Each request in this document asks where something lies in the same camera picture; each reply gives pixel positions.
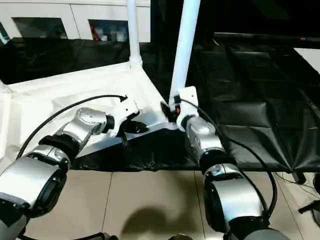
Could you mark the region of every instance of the cabinet door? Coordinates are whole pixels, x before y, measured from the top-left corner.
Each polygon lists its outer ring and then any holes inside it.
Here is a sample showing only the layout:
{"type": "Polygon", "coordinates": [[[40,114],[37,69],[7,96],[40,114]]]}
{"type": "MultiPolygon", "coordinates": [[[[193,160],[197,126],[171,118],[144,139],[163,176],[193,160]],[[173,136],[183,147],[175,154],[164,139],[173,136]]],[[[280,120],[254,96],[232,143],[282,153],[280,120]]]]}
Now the cabinet door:
{"type": "Polygon", "coordinates": [[[0,3],[0,22],[10,39],[79,38],[69,4],[0,3]]]}
{"type": "Polygon", "coordinates": [[[10,40],[7,31],[5,30],[4,26],[0,22],[0,46],[5,45],[10,40]]]}
{"type": "MultiPolygon", "coordinates": [[[[127,6],[71,5],[81,39],[125,42],[129,40],[127,6]]],[[[150,42],[150,7],[137,7],[140,42],[150,42]]]]}

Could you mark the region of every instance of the black cloth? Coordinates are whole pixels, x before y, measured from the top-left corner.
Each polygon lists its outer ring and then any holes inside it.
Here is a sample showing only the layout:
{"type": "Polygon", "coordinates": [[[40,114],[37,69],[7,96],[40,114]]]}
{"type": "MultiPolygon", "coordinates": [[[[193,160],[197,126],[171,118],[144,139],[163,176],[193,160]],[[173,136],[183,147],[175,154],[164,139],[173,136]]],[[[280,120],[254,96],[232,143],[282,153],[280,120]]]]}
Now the black cloth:
{"type": "MultiPolygon", "coordinates": [[[[165,100],[176,49],[141,43],[143,69],[165,100]]],[[[127,43],[15,38],[0,47],[0,79],[13,84],[129,60],[127,43]]],[[[219,42],[195,45],[187,77],[199,106],[228,137],[252,148],[273,171],[320,169],[320,76],[292,47],[219,42]]],[[[230,145],[239,167],[262,171],[247,150],[230,145]]],[[[196,170],[185,136],[167,129],[80,157],[74,169],[196,170]]]]}

